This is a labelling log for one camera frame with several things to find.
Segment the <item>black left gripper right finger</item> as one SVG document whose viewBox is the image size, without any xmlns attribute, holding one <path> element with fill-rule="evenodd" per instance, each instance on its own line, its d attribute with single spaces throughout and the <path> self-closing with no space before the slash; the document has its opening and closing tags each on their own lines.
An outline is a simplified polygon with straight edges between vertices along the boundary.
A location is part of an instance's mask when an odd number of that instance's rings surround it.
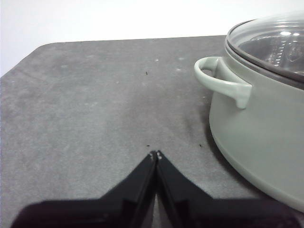
<svg viewBox="0 0 304 228">
<path fill-rule="evenodd" d="M 284 204 L 269 199 L 214 199 L 156 151 L 158 195 L 174 228 L 299 228 Z"/>
</svg>

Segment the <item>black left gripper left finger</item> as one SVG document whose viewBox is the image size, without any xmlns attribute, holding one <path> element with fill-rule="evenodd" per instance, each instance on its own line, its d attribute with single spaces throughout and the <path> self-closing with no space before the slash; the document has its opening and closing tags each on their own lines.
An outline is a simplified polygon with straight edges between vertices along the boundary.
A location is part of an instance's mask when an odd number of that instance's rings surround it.
<svg viewBox="0 0 304 228">
<path fill-rule="evenodd" d="M 98 199 L 48 200 L 26 206 L 13 228 L 139 228 L 155 198 L 157 152 L 150 152 Z"/>
</svg>

